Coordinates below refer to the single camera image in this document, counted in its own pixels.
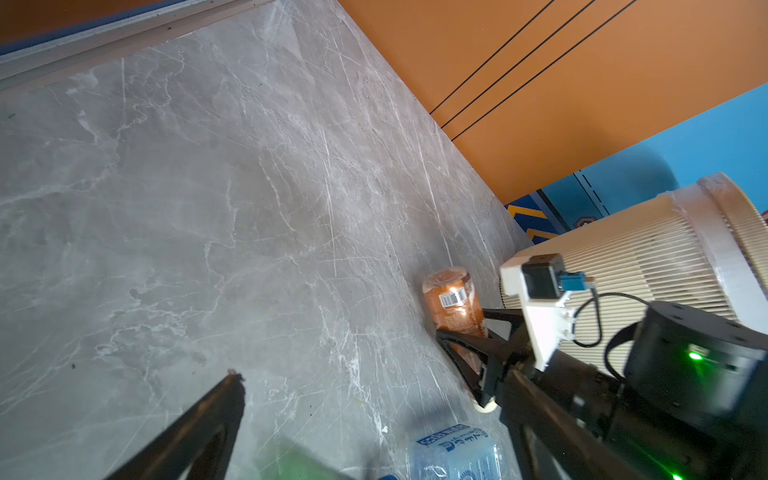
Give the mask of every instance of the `blue strip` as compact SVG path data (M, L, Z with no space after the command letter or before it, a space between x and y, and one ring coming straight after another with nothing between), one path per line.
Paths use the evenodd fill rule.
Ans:
M76 25L74 27L62 28L60 30L54 30L50 33L44 33L43 35L38 35L36 37L26 38L25 40L18 40L11 43L7 43L5 45L0 45L0 55L5 55L7 53L11 53L12 51L21 50L23 48L28 48L33 45L39 45L47 41L55 40L56 38L66 37L67 35L79 33L81 31L89 30L91 28L101 27L102 25L106 25L107 23L117 22L118 20L123 20L125 18L141 15L142 13L151 12L152 10L157 10L158 8L167 7L168 5L173 5L175 3L179 3L183 1L184 0L163 0L162 2L152 3L144 7L134 8L133 10L128 10L127 12L117 13L115 15L109 15L108 17L97 18L89 22L81 23L80 25Z

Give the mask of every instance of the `water bottle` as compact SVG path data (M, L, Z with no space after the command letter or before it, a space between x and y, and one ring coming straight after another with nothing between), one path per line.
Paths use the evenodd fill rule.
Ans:
M482 429L458 424L417 440L411 480L501 480L502 455Z

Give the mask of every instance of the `marble countertop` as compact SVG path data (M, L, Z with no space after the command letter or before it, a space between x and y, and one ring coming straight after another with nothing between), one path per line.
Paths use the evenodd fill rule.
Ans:
M457 422L512 454L427 333L421 282L466 266L500 307L498 265L530 242L336 2L6 101L0 151L3 478L102 478L229 368L228 478L286 445L405 476L410 442Z

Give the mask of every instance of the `orange wall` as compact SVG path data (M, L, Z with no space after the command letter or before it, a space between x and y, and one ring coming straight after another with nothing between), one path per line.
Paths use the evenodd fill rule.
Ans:
M768 81L768 2L630 2L341 0L504 203Z
M0 0L0 45L98 20L159 0Z

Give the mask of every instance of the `plastic bottle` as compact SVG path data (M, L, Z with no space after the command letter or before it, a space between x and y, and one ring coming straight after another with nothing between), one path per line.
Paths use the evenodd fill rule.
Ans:
M411 480L501 480L502 455L485 430L458 424L413 444Z
M480 299L466 268L452 266L433 273L422 283L422 292L435 327L474 336L488 336L488 330L483 324ZM454 348L480 373L480 362L474 354L458 346Z

